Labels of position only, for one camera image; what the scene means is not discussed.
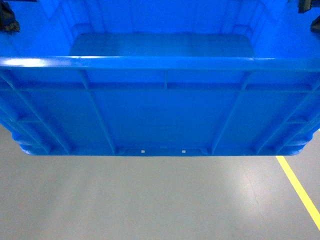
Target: blue plastic crate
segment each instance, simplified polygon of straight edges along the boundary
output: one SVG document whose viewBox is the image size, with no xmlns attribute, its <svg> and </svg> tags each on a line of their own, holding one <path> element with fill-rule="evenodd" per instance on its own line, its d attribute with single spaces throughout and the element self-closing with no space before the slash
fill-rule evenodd
<svg viewBox="0 0 320 240">
<path fill-rule="evenodd" d="M 27 154 L 294 155 L 320 128 L 318 8 L 10 5 L 20 32 L 0 33 L 0 123 Z"/>
</svg>

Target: epoxy floor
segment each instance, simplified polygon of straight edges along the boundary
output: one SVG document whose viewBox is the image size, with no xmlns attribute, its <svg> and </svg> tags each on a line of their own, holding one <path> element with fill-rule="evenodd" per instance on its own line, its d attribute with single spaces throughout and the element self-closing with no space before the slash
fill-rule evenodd
<svg viewBox="0 0 320 240">
<path fill-rule="evenodd" d="M 320 132 L 285 157 L 320 209 Z M 317 240 L 275 156 L 24 154 L 0 126 L 1 240 Z"/>
</svg>

